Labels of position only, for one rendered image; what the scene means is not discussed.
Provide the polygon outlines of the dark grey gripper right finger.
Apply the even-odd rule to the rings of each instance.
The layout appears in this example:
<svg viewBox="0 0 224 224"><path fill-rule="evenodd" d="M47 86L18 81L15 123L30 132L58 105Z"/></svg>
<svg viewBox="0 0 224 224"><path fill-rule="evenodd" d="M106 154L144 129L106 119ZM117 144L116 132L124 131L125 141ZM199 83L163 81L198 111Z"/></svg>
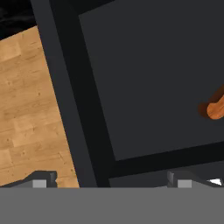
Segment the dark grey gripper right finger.
<svg viewBox="0 0 224 224"><path fill-rule="evenodd" d="M202 179L189 171L168 171L167 179L167 186L172 188L224 188L223 184Z"/></svg>

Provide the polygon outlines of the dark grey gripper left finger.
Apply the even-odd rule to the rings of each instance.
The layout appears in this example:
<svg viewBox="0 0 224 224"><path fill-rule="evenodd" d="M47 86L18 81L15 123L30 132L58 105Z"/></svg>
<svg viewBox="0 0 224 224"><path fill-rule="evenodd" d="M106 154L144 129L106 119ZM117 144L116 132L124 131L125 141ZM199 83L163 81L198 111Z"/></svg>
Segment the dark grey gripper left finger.
<svg viewBox="0 0 224 224"><path fill-rule="evenodd" d="M56 171L34 171L24 179L3 185L4 188L23 187L23 188L51 188L58 187Z"/></svg>

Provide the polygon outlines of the dark grey open drawer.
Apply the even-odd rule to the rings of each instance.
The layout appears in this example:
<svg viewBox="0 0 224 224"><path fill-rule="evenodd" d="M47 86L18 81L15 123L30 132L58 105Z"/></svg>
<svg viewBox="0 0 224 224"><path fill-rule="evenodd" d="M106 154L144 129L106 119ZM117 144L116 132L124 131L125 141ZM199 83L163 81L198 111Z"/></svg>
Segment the dark grey open drawer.
<svg viewBox="0 0 224 224"><path fill-rule="evenodd" d="M224 183L224 0L31 0L79 184Z"/></svg>

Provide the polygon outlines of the wooden-handled knife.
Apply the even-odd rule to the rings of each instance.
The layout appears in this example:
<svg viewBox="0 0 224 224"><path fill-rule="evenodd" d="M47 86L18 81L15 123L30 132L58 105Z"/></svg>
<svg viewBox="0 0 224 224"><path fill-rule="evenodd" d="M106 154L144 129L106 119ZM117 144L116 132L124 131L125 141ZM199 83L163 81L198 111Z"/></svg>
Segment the wooden-handled knife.
<svg viewBox="0 0 224 224"><path fill-rule="evenodd" d="M206 113L212 120L219 120L224 117L224 84L213 93L207 105Z"/></svg>

